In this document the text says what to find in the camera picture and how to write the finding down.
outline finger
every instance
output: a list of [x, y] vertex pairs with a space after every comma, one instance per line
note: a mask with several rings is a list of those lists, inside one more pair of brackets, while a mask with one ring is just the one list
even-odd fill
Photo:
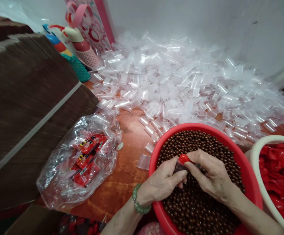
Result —
[[168, 160], [168, 161], [166, 161], [166, 162], [168, 162], [169, 165], [175, 167], [175, 165], [177, 164], [178, 159], [179, 159], [179, 157], [178, 157], [178, 156], [175, 156], [175, 157], [173, 157], [172, 159], [170, 159], [170, 160]]
[[175, 186], [178, 185], [187, 176], [187, 171], [182, 170], [174, 173], [172, 176], [168, 177], [171, 183]]
[[201, 165], [201, 167], [206, 169], [208, 172], [213, 171], [215, 161], [218, 160], [201, 149], [189, 152], [187, 153], [187, 156], [192, 162]]
[[186, 162], [184, 165], [189, 169], [192, 176], [197, 180], [201, 187], [210, 184], [208, 178], [193, 163]]
[[183, 183], [182, 183], [182, 181], [178, 184], [178, 187], [179, 187], [180, 189], [183, 188]]

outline plastic bag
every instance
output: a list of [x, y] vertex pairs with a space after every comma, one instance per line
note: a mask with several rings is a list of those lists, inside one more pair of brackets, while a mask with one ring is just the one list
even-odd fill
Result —
[[49, 209], [72, 208], [113, 172], [119, 128], [111, 111], [80, 118], [51, 153], [37, 179]]

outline green bead bracelet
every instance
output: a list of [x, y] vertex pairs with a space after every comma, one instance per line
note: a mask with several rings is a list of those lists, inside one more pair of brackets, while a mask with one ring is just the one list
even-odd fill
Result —
[[134, 201], [134, 209], [136, 210], [137, 213], [139, 214], [147, 214], [151, 208], [152, 204], [149, 205], [148, 207], [142, 207], [140, 204], [136, 201], [137, 195], [138, 195], [138, 189], [141, 187], [142, 184], [137, 184], [133, 190], [132, 198]]

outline white plastic basin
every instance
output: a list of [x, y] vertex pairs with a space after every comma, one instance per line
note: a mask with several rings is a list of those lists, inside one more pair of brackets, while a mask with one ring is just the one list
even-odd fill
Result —
[[284, 136], [282, 135], [270, 135], [261, 138], [257, 143], [254, 144], [253, 148], [245, 153], [245, 156], [250, 160], [250, 164], [255, 172], [260, 192], [262, 194], [263, 204], [264, 204], [264, 211], [265, 209], [269, 215], [272, 217], [284, 228], [284, 219], [280, 215], [277, 208], [274, 206], [272, 200], [270, 199], [268, 192], [263, 184], [262, 177], [259, 171], [259, 154], [263, 146], [268, 143], [275, 142], [275, 143], [284, 143]]

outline gift bag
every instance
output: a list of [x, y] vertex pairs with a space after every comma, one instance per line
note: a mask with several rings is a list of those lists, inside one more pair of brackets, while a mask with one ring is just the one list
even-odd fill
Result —
[[103, 0], [65, 0], [66, 21], [78, 28], [84, 39], [98, 52], [112, 50], [114, 37]]

